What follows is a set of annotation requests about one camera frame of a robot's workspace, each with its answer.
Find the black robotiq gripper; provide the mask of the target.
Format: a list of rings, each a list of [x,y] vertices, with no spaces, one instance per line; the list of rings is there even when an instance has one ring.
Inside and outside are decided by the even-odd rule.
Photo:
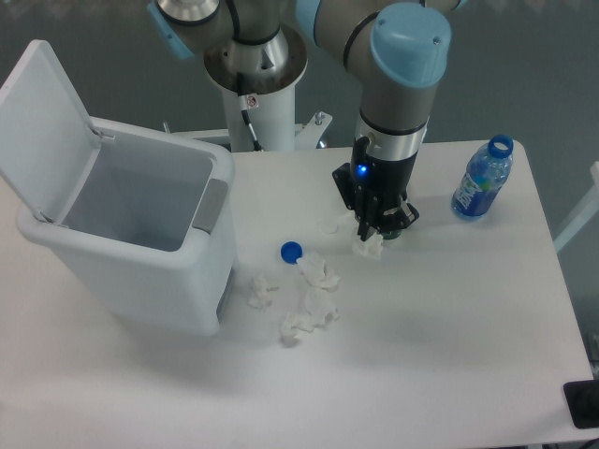
[[[357,138],[350,162],[336,168],[332,178],[343,203],[356,214],[361,241],[369,239],[374,229],[385,239],[395,239],[419,218],[407,196],[417,153],[387,161],[368,153],[372,146],[370,138]]]

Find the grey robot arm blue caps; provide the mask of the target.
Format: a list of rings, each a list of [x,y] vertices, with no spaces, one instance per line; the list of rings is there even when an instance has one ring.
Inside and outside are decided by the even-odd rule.
[[[295,88],[313,44],[360,83],[349,162],[332,177],[361,239],[396,236],[419,216],[407,185],[446,72],[456,1],[152,1],[171,51],[201,56],[220,89],[230,148],[300,144]]]

